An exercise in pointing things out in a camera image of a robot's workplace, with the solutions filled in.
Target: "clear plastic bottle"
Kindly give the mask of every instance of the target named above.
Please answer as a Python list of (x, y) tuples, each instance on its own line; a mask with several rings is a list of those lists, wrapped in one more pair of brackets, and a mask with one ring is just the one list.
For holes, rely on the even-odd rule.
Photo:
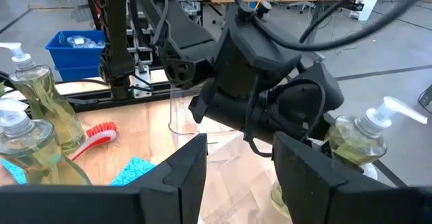
[(403, 113), (421, 123), (427, 118), (390, 96), (377, 109), (368, 109), (362, 117), (341, 115), (330, 127), (325, 141), (332, 153), (347, 165), (372, 163), (387, 152), (387, 145), (381, 132), (391, 126), (390, 118)]
[(290, 217), (290, 212), (288, 210), (288, 207), (286, 206), (284, 200), (282, 199), (282, 188), (278, 181), (276, 181), (271, 186), (270, 199), (272, 205), (276, 208), (277, 211), (279, 211), (281, 214), (283, 214), (288, 218)]
[(27, 184), (91, 185), (85, 172), (62, 153), (53, 124), (30, 120), (27, 106), (0, 100), (0, 155), (24, 169)]
[(0, 43), (13, 53), (17, 70), (9, 75), (12, 84), (27, 98), (33, 119), (50, 121), (65, 154), (74, 152), (86, 139), (72, 106), (55, 88), (54, 77), (46, 65), (36, 65), (20, 43)]

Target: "blue plastic bin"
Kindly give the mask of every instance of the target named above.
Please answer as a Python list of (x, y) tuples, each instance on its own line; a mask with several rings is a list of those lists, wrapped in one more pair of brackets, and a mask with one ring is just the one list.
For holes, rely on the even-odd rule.
[(98, 66), (55, 68), (64, 82), (99, 76)]
[(66, 38), (74, 35), (84, 36), (96, 43), (104, 40), (102, 31), (60, 31), (45, 47), (53, 58), (55, 70), (60, 73), (63, 81), (79, 80), (99, 76), (98, 66), (102, 48), (72, 48), (60, 44), (59, 35)]
[(59, 35), (61, 33), (63, 33), (66, 38), (74, 35), (84, 36), (96, 43), (100, 40), (105, 40), (103, 32), (98, 30), (58, 32), (45, 47), (50, 52), (56, 68), (63, 69), (98, 66), (102, 48), (65, 47), (59, 43)]

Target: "blue sponge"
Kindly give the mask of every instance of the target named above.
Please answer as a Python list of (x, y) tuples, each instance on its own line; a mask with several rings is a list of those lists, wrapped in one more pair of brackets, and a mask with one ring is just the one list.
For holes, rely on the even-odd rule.
[[(1, 163), (12, 174), (19, 184), (26, 184), (26, 176), (20, 167), (15, 166), (5, 159), (1, 159)], [(126, 167), (120, 172), (119, 175), (117, 175), (117, 177), (115, 177), (111, 185), (125, 186), (126, 184), (134, 181), (135, 179), (144, 175), (146, 172), (150, 171), (153, 167), (155, 167), (155, 165), (148, 161), (139, 159), (138, 157), (132, 157)]]
[(115, 177), (112, 186), (125, 186), (135, 179), (143, 176), (146, 172), (156, 167), (153, 163), (133, 157), (124, 169)]

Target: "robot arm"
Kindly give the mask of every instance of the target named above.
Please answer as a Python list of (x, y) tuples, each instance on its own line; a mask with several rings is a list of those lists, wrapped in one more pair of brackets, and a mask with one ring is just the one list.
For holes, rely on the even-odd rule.
[[(113, 4), (121, 2), (125, 7), (124, 1), (105, 0), (108, 21), (126, 20), (121, 16), (125, 12)], [(310, 48), (263, 18), (271, 9), (268, 3), (262, 2), (255, 11), (237, 0), (215, 42), (208, 31), (188, 19), (176, 0), (138, 1), (156, 28), (151, 45), (159, 53), (168, 80), (182, 89), (204, 82), (189, 106), (195, 121), (200, 123), (206, 116), (240, 130), (255, 153), (272, 157), (294, 223), (411, 223), (430, 216), (430, 190), (391, 189), (311, 148), (308, 137), (324, 139), (331, 121), (326, 112), (337, 109), (344, 98), (322, 63), (303, 68), (298, 50)], [(126, 25), (110, 24), (105, 34), (107, 44), (124, 43)], [(116, 52), (125, 53), (126, 47)], [(126, 75), (134, 64), (115, 59), (112, 50), (110, 54), (110, 59), (102, 61), (101, 71), (111, 87), (124, 86), (124, 77), (110, 73), (115, 67), (127, 68), (116, 71)], [(296, 68), (298, 76), (278, 85)], [(120, 95), (127, 94), (127, 88), (123, 90)], [(273, 143), (273, 152), (259, 152), (253, 138)]]

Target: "white brush handle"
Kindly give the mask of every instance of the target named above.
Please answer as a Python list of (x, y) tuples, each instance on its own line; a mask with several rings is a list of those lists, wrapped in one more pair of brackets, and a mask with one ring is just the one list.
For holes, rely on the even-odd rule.
[(105, 130), (95, 134), (94, 136), (87, 139), (83, 144), (81, 144), (80, 147), (78, 147), (78, 149), (72, 155), (70, 155), (70, 158), (72, 160), (75, 159), (76, 156), (81, 155), (84, 151), (91, 148), (92, 144), (95, 143), (97, 140), (105, 137), (108, 137), (109, 140), (104, 142), (103, 144), (113, 141), (115, 137), (117, 137), (117, 132), (115, 130)]

